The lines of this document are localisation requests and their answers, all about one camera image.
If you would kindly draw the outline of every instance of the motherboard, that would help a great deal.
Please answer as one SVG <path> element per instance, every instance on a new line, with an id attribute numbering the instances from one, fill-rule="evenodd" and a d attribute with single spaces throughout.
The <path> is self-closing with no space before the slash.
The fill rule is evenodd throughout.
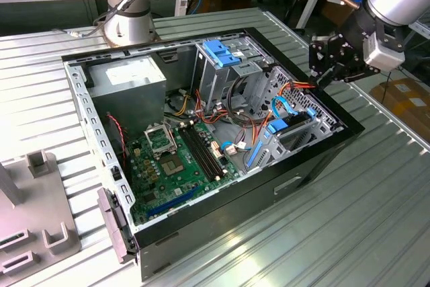
<path id="1" fill-rule="evenodd" d="M 239 177 L 205 124 L 169 127 L 157 125 L 128 143 L 130 185 L 136 198 L 131 213 L 136 224 Z"/>

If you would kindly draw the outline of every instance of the yellow wire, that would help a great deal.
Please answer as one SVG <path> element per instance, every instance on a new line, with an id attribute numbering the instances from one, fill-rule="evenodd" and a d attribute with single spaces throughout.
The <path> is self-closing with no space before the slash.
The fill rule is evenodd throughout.
<path id="1" fill-rule="evenodd" d="M 187 100 L 188 100 L 188 96 L 185 96 L 185 97 L 183 98 L 183 105 L 182 105 L 182 109 L 180 109 L 180 111 L 179 111 L 179 112 L 177 112 L 177 113 L 175 114 L 175 116 L 180 116 L 180 115 L 182 115 L 182 114 L 185 112 L 185 109 L 186 109 L 186 107 L 187 107 Z"/>

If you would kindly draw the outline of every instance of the connector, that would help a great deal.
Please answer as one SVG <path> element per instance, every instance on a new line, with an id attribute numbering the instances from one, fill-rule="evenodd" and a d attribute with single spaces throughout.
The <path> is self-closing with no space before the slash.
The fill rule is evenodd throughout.
<path id="1" fill-rule="evenodd" d="M 230 145 L 227 148 L 225 148 L 224 152 L 229 156 L 237 154 L 237 150 L 233 145 Z"/>

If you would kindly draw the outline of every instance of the ram slot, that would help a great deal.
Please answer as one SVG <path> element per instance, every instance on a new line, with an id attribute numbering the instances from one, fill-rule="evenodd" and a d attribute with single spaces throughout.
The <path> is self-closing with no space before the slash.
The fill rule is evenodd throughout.
<path id="1" fill-rule="evenodd" d="M 224 173 L 216 162 L 215 157 L 212 156 L 198 133 L 193 128 L 181 129 L 179 133 L 209 181 L 215 181 L 217 180 L 217 177 L 219 179 L 224 176 Z"/>

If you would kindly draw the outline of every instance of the metal chassis frame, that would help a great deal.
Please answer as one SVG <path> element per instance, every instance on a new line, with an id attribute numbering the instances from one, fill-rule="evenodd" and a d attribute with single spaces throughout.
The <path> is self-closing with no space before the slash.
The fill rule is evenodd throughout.
<path id="1" fill-rule="evenodd" d="M 290 59 L 284 56 L 284 54 L 278 50 L 269 40 L 264 38 L 255 28 L 245 28 L 240 30 L 225 31 L 223 33 L 213 33 L 204 35 L 204 38 L 217 38 L 222 34 L 223 36 L 235 36 L 238 33 L 245 33 L 252 39 L 254 39 L 262 49 L 270 53 L 272 57 L 279 63 L 285 70 L 293 74 L 298 81 L 307 81 L 307 76 L 303 73 Z M 199 36 L 182 38 L 176 41 L 158 43 L 159 49 L 166 47 L 174 47 L 175 44 L 181 46 L 181 44 L 189 44 L 191 40 L 198 40 Z M 79 71 L 78 67 L 84 64 L 92 64 L 93 57 L 98 56 L 101 60 L 110 60 L 112 58 L 119 58 L 125 56 L 124 51 L 130 54 L 144 54 L 145 50 L 154 51 L 157 50 L 158 46 L 155 44 L 152 48 L 145 48 L 145 45 L 140 46 L 127 46 L 125 48 L 100 50 L 96 52 L 76 54 L 71 56 L 64 56 L 63 62 L 67 69 L 75 69 Z M 76 96 L 85 98 L 88 93 L 83 91 L 82 85 L 79 87 L 77 84 L 83 82 L 83 78 L 80 73 L 70 73 L 69 82 L 74 92 L 74 101 L 77 102 Z M 323 91 L 312 91 L 315 99 L 325 107 L 332 115 L 336 116 L 340 123 L 344 125 L 344 129 L 333 134 L 329 138 L 326 138 L 322 142 L 318 142 L 311 147 L 301 150 L 295 155 L 288 159 L 288 162 L 283 161 L 277 163 L 267 169 L 254 174 L 249 174 L 246 181 L 236 183 L 235 185 L 225 186 L 219 189 L 217 197 L 212 196 L 201 200 L 199 206 L 190 205 L 187 208 L 182 208 L 181 212 L 175 213 L 175 216 L 170 216 L 164 220 L 151 223 L 150 226 L 145 227 L 139 231 L 133 231 L 132 234 L 136 240 L 138 248 L 140 249 L 138 259 L 140 260 L 142 279 L 147 278 L 151 274 L 155 274 L 168 266 L 172 261 L 180 259 L 185 254 L 189 253 L 192 249 L 199 247 L 203 243 L 212 240 L 214 237 L 232 229 L 235 225 L 246 220 L 256 212 L 267 208 L 276 200 L 280 200 L 291 194 L 297 188 L 302 187 L 314 180 L 317 175 L 327 166 L 327 164 L 340 153 L 340 151 L 349 143 L 351 143 L 359 134 L 363 131 L 363 126 L 353 119 L 337 102 L 335 102 L 329 95 Z M 99 122 L 97 112 L 92 107 L 91 113 L 87 116 L 91 123 L 98 126 Z M 99 141 L 95 141 L 99 149 L 105 153 L 106 157 L 109 153 L 107 147 L 100 147 Z M 101 165 L 105 163 L 106 168 L 112 168 L 117 166 L 120 168 L 115 155 L 111 155 L 113 159 L 100 161 Z M 105 180 L 105 186 L 107 188 L 114 189 L 120 192 L 121 187 L 128 187 L 128 183 L 125 180 L 124 174 L 122 173 L 122 179 L 119 181 Z M 280 191 L 275 191 L 275 188 L 279 186 L 283 187 L 282 194 Z M 265 197 L 255 202 L 257 196 L 261 196 L 262 192 L 265 192 Z M 129 190 L 127 197 L 119 197 L 122 207 L 126 209 L 127 204 L 130 205 L 134 202 L 134 196 L 131 190 Z M 247 209 L 237 211 L 237 204 L 247 205 Z M 219 221 L 224 221 L 218 227 L 214 227 Z M 183 237 L 185 240 L 178 241 L 174 239 L 176 237 Z"/>

